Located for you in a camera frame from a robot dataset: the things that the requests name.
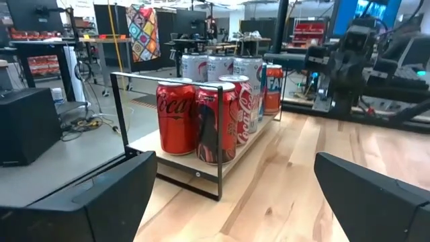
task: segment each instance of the coca-cola can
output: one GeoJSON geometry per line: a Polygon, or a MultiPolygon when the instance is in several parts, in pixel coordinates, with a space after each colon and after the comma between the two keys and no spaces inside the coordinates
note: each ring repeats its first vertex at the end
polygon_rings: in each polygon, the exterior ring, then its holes
{"type": "Polygon", "coordinates": [[[272,115],[280,111],[281,89],[284,72],[281,65],[267,65],[267,87],[264,93],[264,114],[272,115]]]}
{"type": "Polygon", "coordinates": [[[251,123],[251,85],[249,78],[243,75],[223,75],[220,81],[234,84],[234,91],[239,102],[237,113],[237,145],[244,145],[249,138],[249,125],[251,123]]]}
{"type": "Polygon", "coordinates": [[[244,75],[249,78],[252,87],[252,109],[249,133],[257,131],[258,113],[261,96],[261,72],[263,70],[263,59],[259,56],[235,57],[233,62],[233,74],[244,75]]]}
{"type": "Polygon", "coordinates": [[[182,77],[195,82],[208,81],[208,56],[200,53],[184,53],[182,55],[182,77]]]}
{"type": "Polygon", "coordinates": [[[236,157],[238,101],[232,83],[211,82],[212,87],[200,87],[196,91],[198,137],[197,156],[208,164],[218,163],[218,132],[221,132],[222,163],[236,157]],[[218,97],[217,87],[222,87],[218,97]],[[218,130],[218,98],[222,98],[221,130],[218,130]]]}
{"type": "Polygon", "coordinates": [[[218,81],[222,75],[233,74],[233,56],[211,54],[208,56],[208,81],[218,81]]]}
{"type": "MultiPolygon", "coordinates": [[[[189,78],[170,78],[192,82],[189,78]]],[[[196,149],[196,90],[192,85],[159,81],[156,90],[161,148],[172,155],[196,149]]]]}

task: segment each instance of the black pillar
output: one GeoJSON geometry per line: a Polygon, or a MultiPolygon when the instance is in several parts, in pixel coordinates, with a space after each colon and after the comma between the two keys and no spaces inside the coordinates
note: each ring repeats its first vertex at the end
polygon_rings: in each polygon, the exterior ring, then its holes
{"type": "Polygon", "coordinates": [[[275,34],[273,35],[272,53],[281,52],[282,37],[284,36],[285,20],[288,12],[288,0],[279,0],[279,9],[277,11],[277,20],[275,25],[275,34]]]}

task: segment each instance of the red soda can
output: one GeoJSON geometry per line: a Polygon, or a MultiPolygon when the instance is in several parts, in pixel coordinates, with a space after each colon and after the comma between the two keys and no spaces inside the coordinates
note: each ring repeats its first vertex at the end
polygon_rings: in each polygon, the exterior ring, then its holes
{"type": "Polygon", "coordinates": [[[249,78],[244,75],[222,75],[220,81],[233,83],[238,99],[237,113],[237,145],[244,145],[249,138],[249,125],[251,124],[252,87],[249,78]]]}
{"type": "Polygon", "coordinates": [[[200,87],[196,93],[198,115],[197,156],[208,164],[218,163],[218,132],[222,133],[221,162],[236,157],[238,101],[232,83],[208,82],[213,87],[200,87]],[[217,87],[223,90],[218,97],[217,87]],[[222,123],[218,130],[218,98],[222,98],[222,123]]]}
{"type": "Polygon", "coordinates": [[[281,88],[284,72],[281,65],[267,65],[267,89],[264,93],[264,114],[276,114],[281,106],[281,88]]]}
{"type": "MultiPolygon", "coordinates": [[[[188,78],[170,78],[192,82],[188,78]]],[[[196,149],[196,90],[192,85],[159,81],[156,91],[161,148],[172,155],[196,149]]]]}

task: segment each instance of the patterned blanket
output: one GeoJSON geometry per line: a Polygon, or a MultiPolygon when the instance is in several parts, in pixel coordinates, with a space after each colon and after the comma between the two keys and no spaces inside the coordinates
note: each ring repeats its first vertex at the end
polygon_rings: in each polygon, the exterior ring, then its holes
{"type": "Polygon", "coordinates": [[[128,31],[135,63],[160,57],[157,15],[152,7],[132,4],[127,8],[128,31]]]}

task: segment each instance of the black speaker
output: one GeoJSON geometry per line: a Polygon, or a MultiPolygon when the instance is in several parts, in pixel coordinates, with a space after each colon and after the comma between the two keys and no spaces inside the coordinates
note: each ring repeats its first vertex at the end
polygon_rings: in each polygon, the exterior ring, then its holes
{"type": "Polygon", "coordinates": [[[49,88],[0,94],[0,165],[29,165],[62,131],[49,88]]]}

